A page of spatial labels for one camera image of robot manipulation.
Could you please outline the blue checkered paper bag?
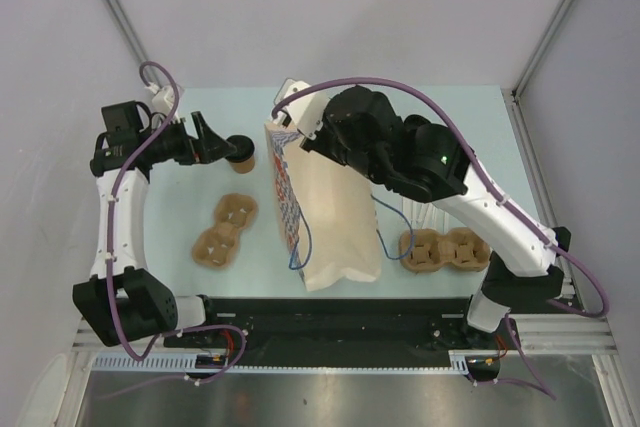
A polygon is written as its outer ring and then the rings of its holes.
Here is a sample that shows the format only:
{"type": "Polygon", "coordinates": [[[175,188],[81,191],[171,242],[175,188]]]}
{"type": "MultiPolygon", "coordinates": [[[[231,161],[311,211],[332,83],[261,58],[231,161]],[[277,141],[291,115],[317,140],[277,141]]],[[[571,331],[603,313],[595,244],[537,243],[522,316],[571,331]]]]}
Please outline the blue checkered paper bag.
{"type": "Polygon", "coordinates": [[[405,215],[375,198],[367,179],[304,151],[305,137],[291,127],[267,122],[264,131],[287,267],[308,292],[344,279],[375,282],[384,259],[409,255],[410,246],[392,248],[382,240],[376,208],[405,215]]]}

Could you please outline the black cup lid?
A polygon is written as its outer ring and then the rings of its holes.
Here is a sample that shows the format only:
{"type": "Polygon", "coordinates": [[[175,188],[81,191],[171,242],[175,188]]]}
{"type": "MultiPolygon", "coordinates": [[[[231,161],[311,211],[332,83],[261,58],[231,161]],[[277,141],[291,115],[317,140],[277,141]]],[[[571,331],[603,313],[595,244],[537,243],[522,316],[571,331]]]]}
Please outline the black cup lid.
{"type": "Polygon", "coordinates": [[[250,137],[245,135],[232,135],[227,141],[235,148],[235,151],[226,159],[231,163],[242,163],[254,156],[255,145],[250,137]]]}

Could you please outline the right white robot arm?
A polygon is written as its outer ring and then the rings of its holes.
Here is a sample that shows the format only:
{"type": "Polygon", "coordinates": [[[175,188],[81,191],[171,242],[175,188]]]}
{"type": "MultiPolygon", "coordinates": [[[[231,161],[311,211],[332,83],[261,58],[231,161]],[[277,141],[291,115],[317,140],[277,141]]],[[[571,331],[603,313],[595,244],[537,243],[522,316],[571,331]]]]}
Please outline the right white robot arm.
{"type": "Polygon", "coordinates": [[[493,341],[512,309],[561,293],[555,262],[568,249],[565,227],[546,227],[522,211],[490,178],[451,122],[401,118],[381,92],[356,85],[328,97],[298,96],[288,109],[301,147],[405,198],[431,203],[492,249],[488,271],[461,323],[473,348],[493,341]]]}

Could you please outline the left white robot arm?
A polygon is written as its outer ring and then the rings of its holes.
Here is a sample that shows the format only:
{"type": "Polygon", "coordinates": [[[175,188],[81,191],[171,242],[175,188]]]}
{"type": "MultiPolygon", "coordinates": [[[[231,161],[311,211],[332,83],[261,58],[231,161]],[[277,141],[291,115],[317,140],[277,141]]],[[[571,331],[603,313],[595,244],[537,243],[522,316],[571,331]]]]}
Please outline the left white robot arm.
{"type": "Polygon", "coordinates": [[[154,165],[210,164],[238,149],[198,112],[191,115],[195,135],[180,121],[152,128],[149,108],[137,101],[101,113],[105,130],[90,162],[100,200],[98,245],[89,279],[73,287],[73,303],[108,347],[182,329],[197,345],[210,346],[221,323],[206,313],[205,297],[177,297],[148,270],[144,205],[154,165]]]}

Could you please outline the single brown paper cup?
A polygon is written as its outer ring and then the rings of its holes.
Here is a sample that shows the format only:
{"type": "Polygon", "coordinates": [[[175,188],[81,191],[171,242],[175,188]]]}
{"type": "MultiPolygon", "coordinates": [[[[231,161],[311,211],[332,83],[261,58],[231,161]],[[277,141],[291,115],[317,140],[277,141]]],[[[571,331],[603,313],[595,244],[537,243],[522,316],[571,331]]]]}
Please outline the single brown paper cup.
{"type": "Polygon", "coordinates": [[[251,156],[243,161],[230,162],[232,169],[238,174],[248,174],[255,168],[255,157],[251,156]]]}

